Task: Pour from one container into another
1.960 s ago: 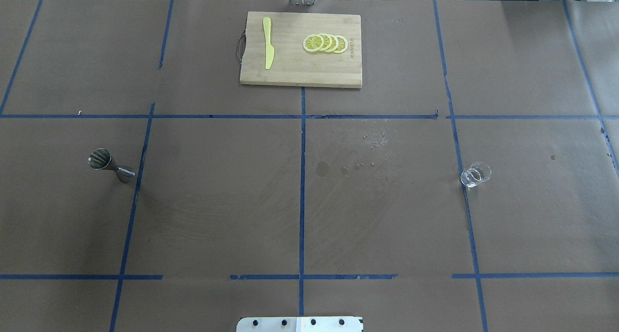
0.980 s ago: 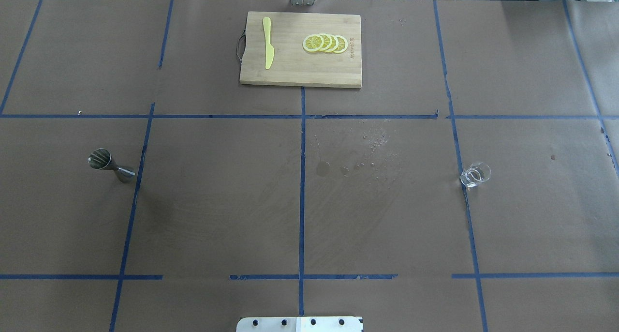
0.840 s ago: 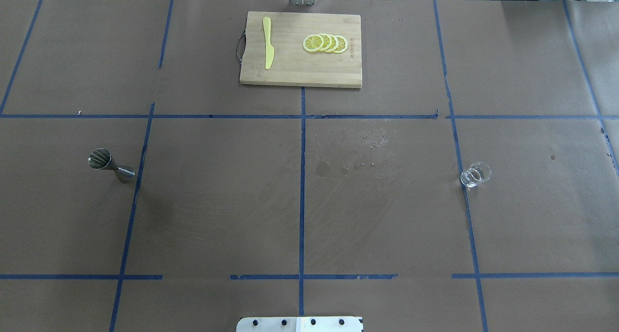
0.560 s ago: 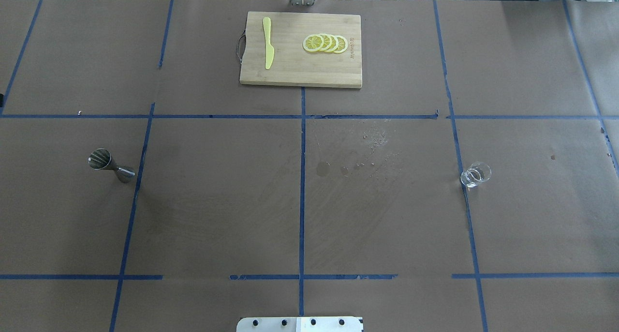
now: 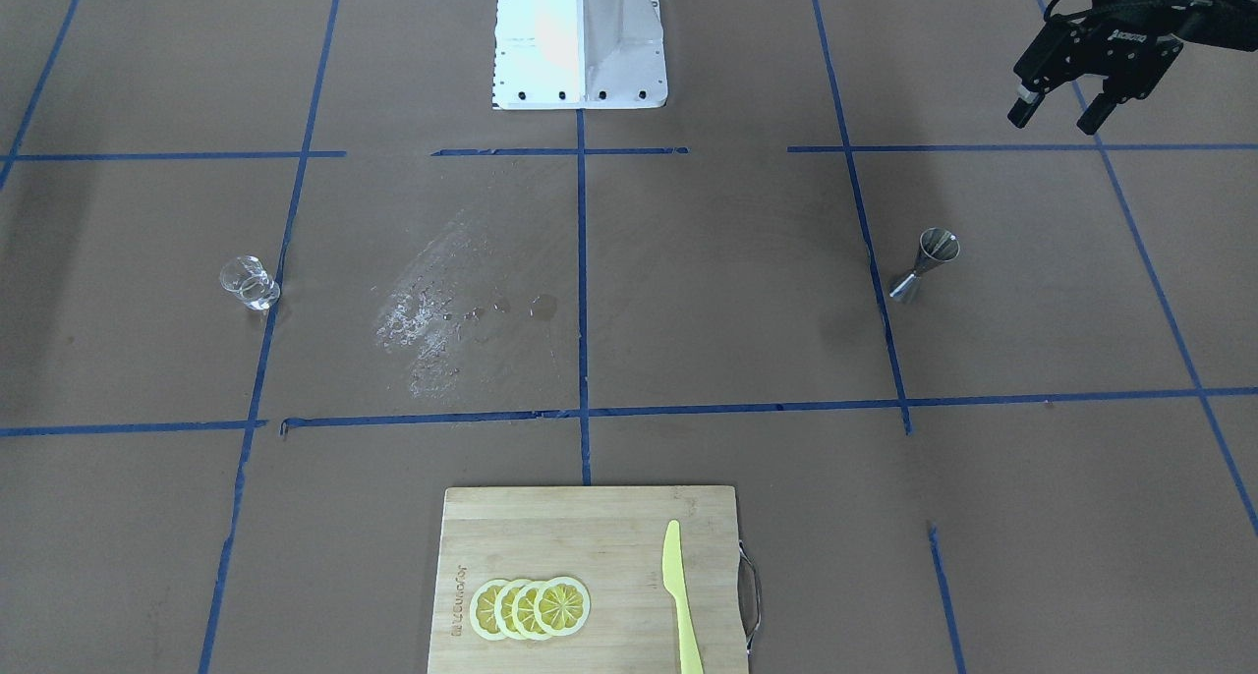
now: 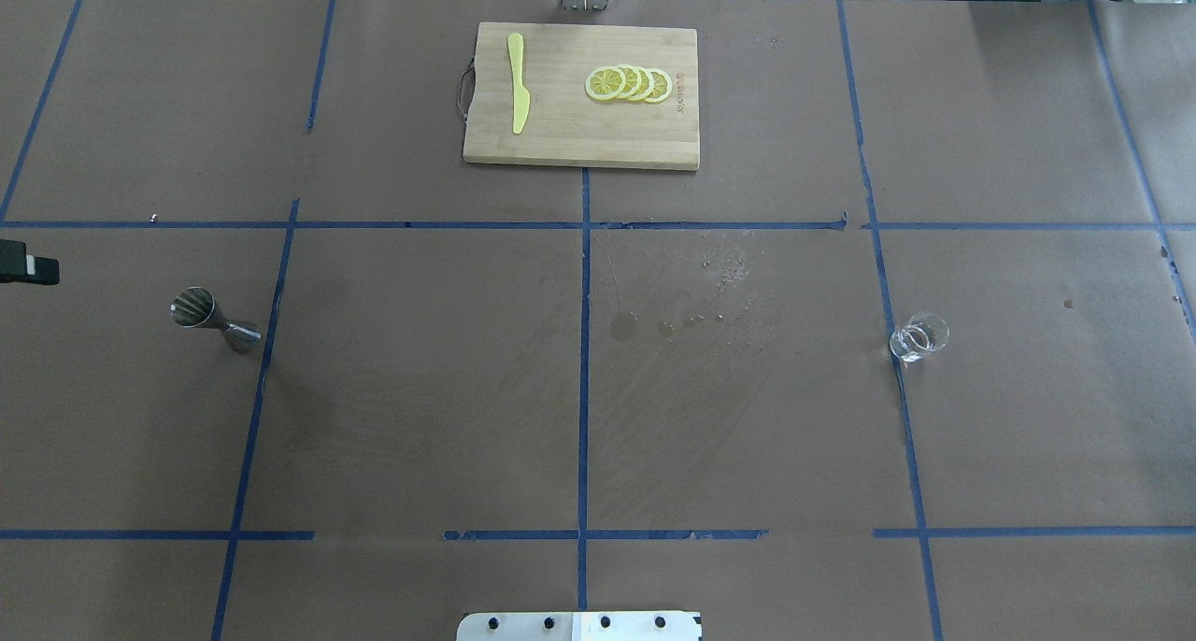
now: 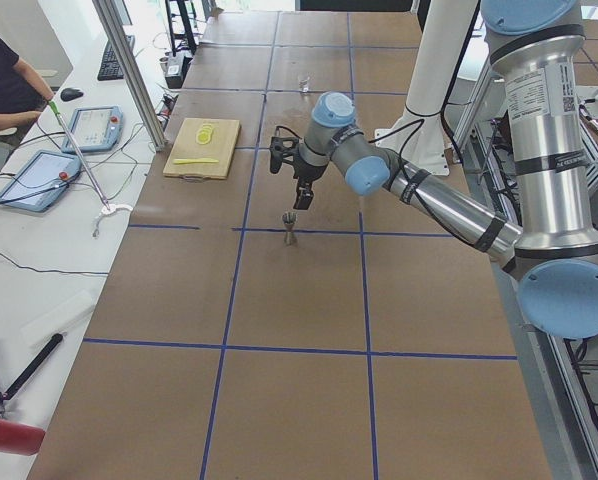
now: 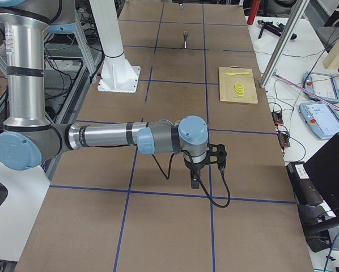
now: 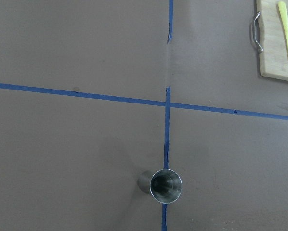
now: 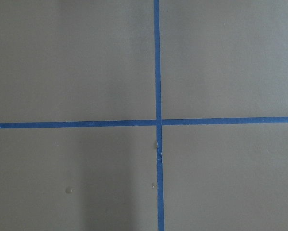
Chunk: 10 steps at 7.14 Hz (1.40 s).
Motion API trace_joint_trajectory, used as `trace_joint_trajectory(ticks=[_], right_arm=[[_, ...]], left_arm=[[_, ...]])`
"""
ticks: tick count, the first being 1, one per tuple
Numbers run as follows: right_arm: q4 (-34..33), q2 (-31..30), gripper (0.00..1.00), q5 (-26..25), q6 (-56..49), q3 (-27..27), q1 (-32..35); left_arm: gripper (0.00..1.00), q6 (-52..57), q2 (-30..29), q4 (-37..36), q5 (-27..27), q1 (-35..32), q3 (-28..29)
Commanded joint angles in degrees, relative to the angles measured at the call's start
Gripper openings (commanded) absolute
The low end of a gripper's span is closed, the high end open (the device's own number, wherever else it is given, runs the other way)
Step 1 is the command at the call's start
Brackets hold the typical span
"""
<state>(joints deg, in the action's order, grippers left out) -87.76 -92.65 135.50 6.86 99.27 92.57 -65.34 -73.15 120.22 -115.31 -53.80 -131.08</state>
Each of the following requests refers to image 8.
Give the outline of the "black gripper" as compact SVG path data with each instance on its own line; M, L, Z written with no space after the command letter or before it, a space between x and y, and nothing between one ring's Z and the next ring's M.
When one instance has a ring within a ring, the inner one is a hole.
M184 163L186 167L190 170L190 181L192 189L199 189L200 183L198 181L198 176L201 175L201 169L204 167L202 163L194 163L187 161L184 159Z

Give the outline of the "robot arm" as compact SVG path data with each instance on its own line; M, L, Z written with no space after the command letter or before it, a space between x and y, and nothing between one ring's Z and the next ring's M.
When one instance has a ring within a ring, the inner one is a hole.
M52 124L45 116L44 32L75 27L74 1L0 1L5 26L10 114L0 134L0 162L25 171L63 152L84 147L136 146L142 154L183 153L191 187L203 187L208 131L197 116L104 126Z

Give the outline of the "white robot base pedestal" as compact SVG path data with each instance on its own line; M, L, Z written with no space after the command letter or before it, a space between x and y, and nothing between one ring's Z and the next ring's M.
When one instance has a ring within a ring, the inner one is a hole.
M135 93L141 68L125 57L115 2L93 0L90 5L105 57L98 90Z

